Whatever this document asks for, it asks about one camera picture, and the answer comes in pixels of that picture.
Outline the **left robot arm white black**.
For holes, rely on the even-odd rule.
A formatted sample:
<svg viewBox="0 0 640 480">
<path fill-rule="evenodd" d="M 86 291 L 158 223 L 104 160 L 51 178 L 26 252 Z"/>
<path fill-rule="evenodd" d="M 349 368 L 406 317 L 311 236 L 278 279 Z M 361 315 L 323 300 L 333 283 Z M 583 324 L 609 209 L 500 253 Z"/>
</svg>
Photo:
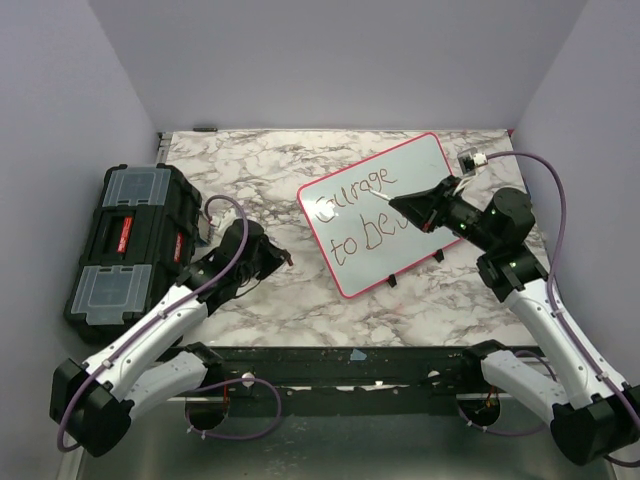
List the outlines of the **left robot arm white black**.
<svg viewBox="0 0 640 480">
<path fill-rule="evenodd" d="M 241 286 L 291 262 L 290 253 L 273 244 L 258 223 L 235 220 L 220 244 L 188 265 L 133 327 L 83 362 L 68 359 L 57 367 L 49 414 L 58 425 L 58 449 L 81 447 L 102 456 L 135 420 L 169 398 L 214 393 L 222 372 L 206 347 L 186 347 L 166 362 L 161 355 L 236 298 Z"/>
</svg>

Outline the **whiteboard marker white barrel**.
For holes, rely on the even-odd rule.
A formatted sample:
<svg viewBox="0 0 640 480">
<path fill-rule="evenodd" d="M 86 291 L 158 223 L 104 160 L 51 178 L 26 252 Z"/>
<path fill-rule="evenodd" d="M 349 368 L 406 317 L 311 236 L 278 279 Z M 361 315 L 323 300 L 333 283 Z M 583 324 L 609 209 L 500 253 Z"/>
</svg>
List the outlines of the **whiteboard marker white barrel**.
<svg viewBox="0 0 640 480">
<path fill-rule="evenodd" d="M 376 191 L 376 190 L 370 189 L 369 193 L 371 193 L 372 195 L 376 196 L 377 198 L 380 198 L 380 199 L 382 199 L 384 201 L 387 201 L 387 202 L 389 200 L 391 200 L 391 197 L 389 197 L 388 195 L 386 195 L 386 194 L 384 194 L 384 193 L 382 193 L 380 191 Z"/>
</svg>

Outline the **whiteboard with pink frame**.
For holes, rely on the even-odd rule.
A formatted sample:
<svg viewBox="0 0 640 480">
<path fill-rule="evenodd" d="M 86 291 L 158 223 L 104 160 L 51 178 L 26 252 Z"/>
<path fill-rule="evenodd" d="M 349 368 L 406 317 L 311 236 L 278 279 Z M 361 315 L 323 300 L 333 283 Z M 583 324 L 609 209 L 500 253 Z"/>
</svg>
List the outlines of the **whiteboard with pink frame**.
<svg viewBox="0 0 640 480">
<path fill-rule="evenodd" d="M 389 197 L 435 187 L 452 173 L 438 137 L 424 133 L 301 186 L 297 200 L 345 298 L 385 283 L 459 241 L 411 225 Z"/>
</svg>

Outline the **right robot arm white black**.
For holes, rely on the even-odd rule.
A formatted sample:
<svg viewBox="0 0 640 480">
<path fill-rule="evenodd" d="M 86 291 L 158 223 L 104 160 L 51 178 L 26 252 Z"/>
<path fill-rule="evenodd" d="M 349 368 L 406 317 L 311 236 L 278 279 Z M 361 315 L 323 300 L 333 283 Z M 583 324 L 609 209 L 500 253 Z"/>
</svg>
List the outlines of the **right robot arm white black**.
<svg viewBox="0 0 640 480">
<path fill-rule="evenodd" d="M 419 230 L 445 227 L 482 250 L 477 268 L 484 284 L 520 319 L 559 379 L 486 341 L 466 351 L 462 384 L 474 392 L 492 385 L 517 399 L 549 427 L 557 447 L 576 465 L 637 442 L 639 389 L 595 351 L 560 305 L 548 272 L 525 243 L 535 224 L 527 195 L 502 188 L 479 210 L 463 199 L 463 182 L 449 176 L 430 190 L 388 203 Z"/>
</svg>

